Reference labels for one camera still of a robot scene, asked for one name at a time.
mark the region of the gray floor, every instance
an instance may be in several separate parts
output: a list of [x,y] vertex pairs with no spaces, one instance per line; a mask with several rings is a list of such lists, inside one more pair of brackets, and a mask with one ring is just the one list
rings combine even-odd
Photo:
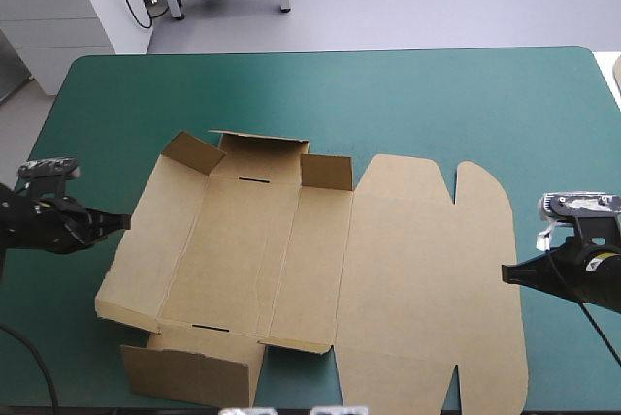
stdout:
[[[192,0],[158,19],[150,53],[581,45],[621,50],[618,0]],[[30,83],[0,105],[0,182],[45,121],[52,99]]]

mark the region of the unfolded cardboard box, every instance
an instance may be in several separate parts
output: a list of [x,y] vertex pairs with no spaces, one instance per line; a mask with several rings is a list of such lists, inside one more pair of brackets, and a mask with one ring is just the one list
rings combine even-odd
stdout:
[[335,346],[345,402],[372,413],[440,410],[456,365],[465,411],[521,411],[519,293],[500,280],[512,214],[473,163],[456,203],[433,161],[392,155],[354,195],[350,158],[307,141],[180,133],[132,225],[96,309],[152,332],[121,349],[137,393],[249,406],[265,345]]

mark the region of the robotic arm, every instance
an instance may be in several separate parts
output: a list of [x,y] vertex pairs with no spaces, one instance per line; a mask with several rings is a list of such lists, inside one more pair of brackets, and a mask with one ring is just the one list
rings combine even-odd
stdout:
[[0,275],[8,248],[67,254],[130,229],[131,215],[83,207],[65,194],[67,180],[80,176],[76,158],[29,161],[17,173],[21,189],[0,184]]

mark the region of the cardboard flap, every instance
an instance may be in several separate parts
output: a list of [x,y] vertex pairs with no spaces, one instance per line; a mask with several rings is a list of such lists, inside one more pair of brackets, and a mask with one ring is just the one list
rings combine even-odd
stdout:
[[250,403],[254,400],[265,346],[249,335],[162,324],[161,333],[148,340],[151,350],[183,350],[215,359],[238,362],[248,367]]
[[353,190],[351,157],[303,154],[302,185],[323,189]]
[[440,413],[455,365],[391,355],[388,350],[335,347],[343,404],[366,405],[373,415]]
[[295,139],[290,137],[279,137],[279,136],[265,136],[262,134],[249,134],[248,132],[237,132],[237,131],[229,131],[222,129],[210,129],[209,132],[213,132],[215,134],[221,134],[224,136],[237,136],[237,137],[251,137],[253,139],[266,139],[269,141],[284,141],[284,142],[293,142],[299,144],[308,144],[309,141],[307,139]]
[[300,155],[308,153],[309,142],[226,132],[219,148],[226,157],[216,176],[299,185]]
[[220,162],[224,152],[187,132],[181,131],[164,148],[162,155],[208,175]]
[[167,296],[207,177],[160,156],[138,202],[95,307],[98,316],[157,332]]
[[453,204],[438,164],[406,156],[374,156],[356,187],[358,195]]
[[272,347],[280,347],[282,349],[300,350],[302,352],[310,352],[312,354],[325,354],[332,348],[331,344],[325,342],[306,342],[303,340],[295,339],[280,339],[272,337],[269,339],[262,339],[262,344],[270,345]]
[[619,87],[619,90],[621,91],[621,56],[619,56],[614,63],[613,74],[615,80],[617,81],[617,87]]
[[[528,388],[520,297],[500,279],[500,266],[515,263],[507,194],[464,162],[456,200],[434,162],[374,158],[354,195],[335,347],[468,367],[465,415],[519,413]],[[443,399],[424,386],[400,392],[407,363],[388,359],[365,369],[356,358],[342,360],[340,376],[354,393],[377,387],[382,375],[387,399],[379,401],[401,405],[392,413],[415,412],[424,400],[436,404],[430,413],[441,411]]]
[[179,350],[121,346],[133,393],[212,406],[248,407],[246,365]]

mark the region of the cardboard panel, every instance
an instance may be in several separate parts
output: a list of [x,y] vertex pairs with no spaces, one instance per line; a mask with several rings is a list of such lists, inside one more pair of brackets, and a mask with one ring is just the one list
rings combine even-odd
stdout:
[[98,316],[149,331],[200,207],[207,177],[166,156],[155,163],[95,300]]
[[302,155],[302,185],[324,189],[353,190],[351,157]]
[[132,392],[204,405],[247,407],[244,364],[177,350],[121,346]]
[[[457,180],[453,205],[435,163],[374,158],[353,201],[337,346],[469,368],[465,414],[519,413],[528,382],[519,291],[499,273],[515,263],[510,205],[498,181],[473,163],[459,166]],[[352,381],[344,371],[355,369],[340,368]],[[384,397],[368,394],[371,406]],[[429,397],[412,389],[396,412]]]
[[292,339],[299,344],[334,342],[352,199],[353,194],[345,190],[300,190],[275,300],[271,339]]
[[186,132],[179,132],[164,148],[162,155],[208,175],[220,162],[224,153]]
[[617,81],[617,86],[621,90],[621,56],[615,61],[613,73],[614,79]]
[[182,350],[219,360],[243,363],[248,367],[250,403],[254,400],[265,349],[263,344],[257,342],[256,337],[163,324],[161,334],[151,335],[147,348]]
[[300,155],[309,151],[309,143],[223,134],[220,149],[227,156],[213,172],[215,175],[299,185]]
[[335,354],[343,403],[367,405],[373,415],[439,414],[455,369],[453,364],[395,356],[380,349],[338,346]]
[[425,204],[451,202],[438,164],[406,156],[374,156],[356,187],[356,195],[365,194]]
[[298,192],[210,176],[162,318],[266,336]]

